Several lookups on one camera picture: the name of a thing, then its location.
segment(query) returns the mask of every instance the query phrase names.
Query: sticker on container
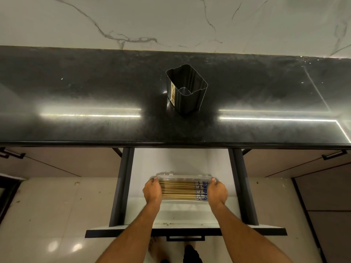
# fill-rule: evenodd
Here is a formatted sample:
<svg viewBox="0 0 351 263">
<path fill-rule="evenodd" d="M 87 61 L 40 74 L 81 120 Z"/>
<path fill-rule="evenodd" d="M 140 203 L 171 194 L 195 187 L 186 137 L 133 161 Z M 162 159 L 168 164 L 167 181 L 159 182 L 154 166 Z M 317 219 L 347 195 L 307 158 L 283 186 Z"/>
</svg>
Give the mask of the sticker on container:
<svg viewBox="0 0 351 263">
<path fill-rule="evenodd" d="M 173 106 L 174 106 L 174 97 L 175 97 L 175 91 L 176 91 L 176 88 L 175 88 L 176 86 L 173 84 L 173 82 L 171 82 L 171 102 L 172 102 L 172 104 L 173 104 Z"/>
</svg>

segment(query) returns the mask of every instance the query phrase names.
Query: tiled floor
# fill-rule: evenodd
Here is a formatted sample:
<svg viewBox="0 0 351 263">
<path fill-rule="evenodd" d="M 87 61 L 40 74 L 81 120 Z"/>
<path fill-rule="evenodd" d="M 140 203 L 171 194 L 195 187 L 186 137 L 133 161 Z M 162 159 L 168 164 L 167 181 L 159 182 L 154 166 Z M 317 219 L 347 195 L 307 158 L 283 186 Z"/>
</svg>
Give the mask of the tiled floor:
<svg viewBox="0 0 351 263">
<path fill-rule="evenodd" d="M 0 262 L 94 263 L 113 238 L 85 239 L 85 230 L 108 224 L 116 182 L 90 177 L 24 181 L 0 225 Z M 291 181 L 250 182 L 259 221 L 288 231 L 269 239 L 295 262 L 321 263 Z M 182 262 L 183 243 L 164 245 L 172 262 Z M 206 237 L 196 249 L 204 263 L 231 262 L 222 237 Z M 153 263 L 148 253 L 145 262 Z"/>
</svg>

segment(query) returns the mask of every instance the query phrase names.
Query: open drawer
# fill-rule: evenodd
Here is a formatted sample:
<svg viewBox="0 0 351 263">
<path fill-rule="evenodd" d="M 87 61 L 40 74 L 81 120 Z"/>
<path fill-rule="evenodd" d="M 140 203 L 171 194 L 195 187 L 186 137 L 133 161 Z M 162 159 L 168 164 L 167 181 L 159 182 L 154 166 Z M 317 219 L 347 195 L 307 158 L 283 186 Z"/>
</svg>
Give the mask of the open drawer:
<svg viewBox="0 0 351 263">
<path fill-rule="evenodd" d="M 143 187 L 162 173 L 210 174 L 226 185 L 226 206 L 244 223 L 263 235 L 286 235 L 285 228 L 257 221 L 241 149 L 124 148 L 109 226 L 86 231 L 86 238 L 116 237 L 145 206 Z M 208 202 L 162 201 L 152 236 L 222 235 Z"/>
</svg>

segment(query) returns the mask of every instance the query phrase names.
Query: plastic container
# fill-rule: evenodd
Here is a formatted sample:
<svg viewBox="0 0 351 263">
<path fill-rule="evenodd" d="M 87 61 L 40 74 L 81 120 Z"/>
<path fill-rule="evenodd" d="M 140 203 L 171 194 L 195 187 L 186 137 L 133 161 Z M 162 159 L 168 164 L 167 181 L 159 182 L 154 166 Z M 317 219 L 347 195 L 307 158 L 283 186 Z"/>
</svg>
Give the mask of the plastic container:
<svg viewBox="0 0 351 263">
<path fill-rule="evenodd" d="M 180 114 L 199 109 L 208 84 L 188 64 L 166 71 L 167 96 Z"/>
<path fill-rule="evenodd" d="M 209 175 L 174 175 L 174 174 L 160 174 L 157 176 L 158 180 L 161 181 L 182 181 L 182 182 L 193 182 L 194 193 L 196 196 L 194 199 L 162 199 L 162 201 L 207 201 L 207 193 L 203 194 L 205 190 L 207 192 L 207 186 L 211 181 L 212 176 Z"/>
</svg>

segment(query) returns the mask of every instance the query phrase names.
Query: black plastic bin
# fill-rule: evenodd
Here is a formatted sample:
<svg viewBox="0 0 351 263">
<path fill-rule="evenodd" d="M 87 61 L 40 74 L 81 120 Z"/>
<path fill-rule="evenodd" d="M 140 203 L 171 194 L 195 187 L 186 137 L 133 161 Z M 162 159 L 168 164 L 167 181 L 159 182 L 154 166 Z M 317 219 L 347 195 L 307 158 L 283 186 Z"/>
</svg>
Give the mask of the black plastic bin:
<svg viewBox="0 0 351 263">
<path fill-rule="evenodd" d="M 192 66 L 167 70 L 167 96 L 180 114 L 199 109 L 207 89 L 206 81 Z"/>
</svg>

